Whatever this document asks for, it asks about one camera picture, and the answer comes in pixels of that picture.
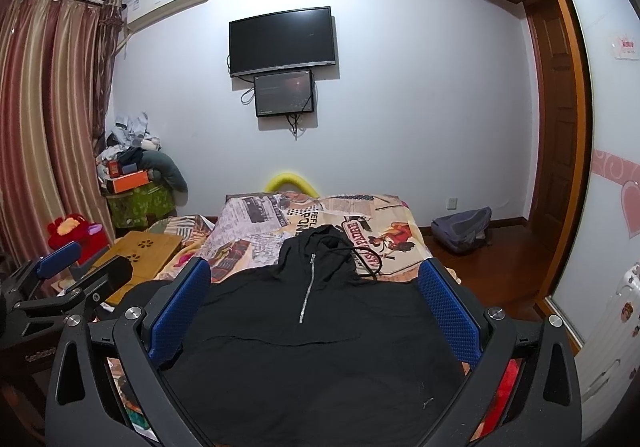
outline bed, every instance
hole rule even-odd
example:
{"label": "bed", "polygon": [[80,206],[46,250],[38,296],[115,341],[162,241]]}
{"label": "bed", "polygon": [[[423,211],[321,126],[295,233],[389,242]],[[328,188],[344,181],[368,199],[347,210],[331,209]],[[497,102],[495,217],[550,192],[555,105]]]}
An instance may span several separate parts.
{"label": "bed", "polygon": [[[359,274],[366,275],[367,267],[361,261],[377,270],[378,257],[382,258],[380,281],[410,281],[418,275],[420,264],[433,257],[411,210],[397,196],[348,194],[312,198],[299,192],[255,192],[229,195],[214,227],[203,216],[168,218],[151,226],[151,233],[182,237],[181,249],[156,279],[173,280],[195,256],[209,263],[211,282],[222,283],[238,271],[277,263],[284,240],[322,225],[333,225],[354,246],[376,252],[362,252],[356,268]],[[453,270],[449,273],[460,283]],[[136,430],[154,439],[119,361],[110,360],[110,366]],[[468,365],[463,363],[463,367],[468,371]]]}

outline small monitor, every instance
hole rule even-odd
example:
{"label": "small monitor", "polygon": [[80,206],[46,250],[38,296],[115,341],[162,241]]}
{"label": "small monitor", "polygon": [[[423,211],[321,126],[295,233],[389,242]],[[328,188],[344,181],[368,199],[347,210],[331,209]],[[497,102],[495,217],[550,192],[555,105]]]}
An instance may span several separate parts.
{"label": "small monitor", "polygon": [[254,86],[256,116],[314,111],[313,83],[309,70],[257,75]]}

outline blue padding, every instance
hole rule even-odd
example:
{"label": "blue padding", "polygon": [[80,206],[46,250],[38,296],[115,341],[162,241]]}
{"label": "blue padding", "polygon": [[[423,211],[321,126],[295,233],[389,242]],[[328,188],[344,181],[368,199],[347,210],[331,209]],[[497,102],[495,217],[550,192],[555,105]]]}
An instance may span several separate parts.
{"label": "blue padding", "polygon": [[429,260],[420,265],[418,287],[455,356],[476,367],[482,355],[478,327]]}
{"label": "blue padding", "polygon": [[199,259],[151,328],[149,359],[154,366],[161,366],[177,353],[210,283],[209,263]]}
{"label": "blue padding", "polygon": [[47,257],[40,260],[36,276],[38,279],[51,279],[55,274],[60,273],[69,268],[78,259],[82,253],[82,247],[79,243],[72,241],[61,249],[50,253]]}

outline black tv screen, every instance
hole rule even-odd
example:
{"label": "black tv screen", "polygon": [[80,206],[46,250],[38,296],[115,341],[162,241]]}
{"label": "black tv screen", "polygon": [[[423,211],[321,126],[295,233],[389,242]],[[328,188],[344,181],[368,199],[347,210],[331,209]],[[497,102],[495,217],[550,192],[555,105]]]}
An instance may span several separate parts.
{"label": "black tv screen", "polygon": [[306,8],[229,23],[232,77],[335,64],[331,8]]}

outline zipper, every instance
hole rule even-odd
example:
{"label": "zipper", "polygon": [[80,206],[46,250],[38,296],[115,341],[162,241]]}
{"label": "zipper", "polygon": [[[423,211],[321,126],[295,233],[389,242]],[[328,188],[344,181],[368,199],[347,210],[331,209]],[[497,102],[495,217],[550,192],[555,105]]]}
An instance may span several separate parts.
{"label": "zipper", "polygon": [[311,281],[309,282],[309,286],[306,287],[306,295],[305,300],[302,303],[302,310],[300,310],[300,319],[298,320],[298,324],[302,324],[302,319],[305,318],[305,309],[306,302],[309,300],[309,294],[311,293],[311,286],[314,283],[314,279],[316,277],[316,254],[311,254]]}

